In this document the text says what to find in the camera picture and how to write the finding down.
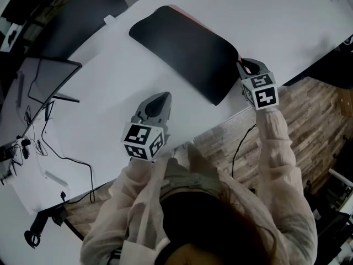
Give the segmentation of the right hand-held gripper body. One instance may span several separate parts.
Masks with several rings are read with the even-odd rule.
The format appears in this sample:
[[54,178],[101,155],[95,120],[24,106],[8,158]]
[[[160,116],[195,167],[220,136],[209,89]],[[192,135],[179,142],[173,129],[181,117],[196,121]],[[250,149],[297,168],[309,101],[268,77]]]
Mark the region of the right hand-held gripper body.
[[275,107],[279,104],[278,87],[274,74],[268,71],[246,71],[246,79],[240,79],[246,100],[255,110]]

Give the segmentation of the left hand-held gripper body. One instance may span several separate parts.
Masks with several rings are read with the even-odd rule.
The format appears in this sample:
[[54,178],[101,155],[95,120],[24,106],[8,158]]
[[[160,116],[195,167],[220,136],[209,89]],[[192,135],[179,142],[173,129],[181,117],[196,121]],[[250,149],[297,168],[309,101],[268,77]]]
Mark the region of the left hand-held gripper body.
[[154,161],[165,145],[168,127],[161,114],[134,114],[126,124],[121,142],[131,158]]

